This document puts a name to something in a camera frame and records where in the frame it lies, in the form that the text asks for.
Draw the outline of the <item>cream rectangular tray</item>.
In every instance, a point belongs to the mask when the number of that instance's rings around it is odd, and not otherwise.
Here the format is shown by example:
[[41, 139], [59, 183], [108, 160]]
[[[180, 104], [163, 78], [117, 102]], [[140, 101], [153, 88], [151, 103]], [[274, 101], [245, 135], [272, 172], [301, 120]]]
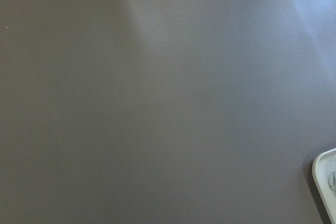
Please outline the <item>cream rectangular tray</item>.
[[331, 223], [335, 224], [335, 148], [319, 154], [312, 175]]

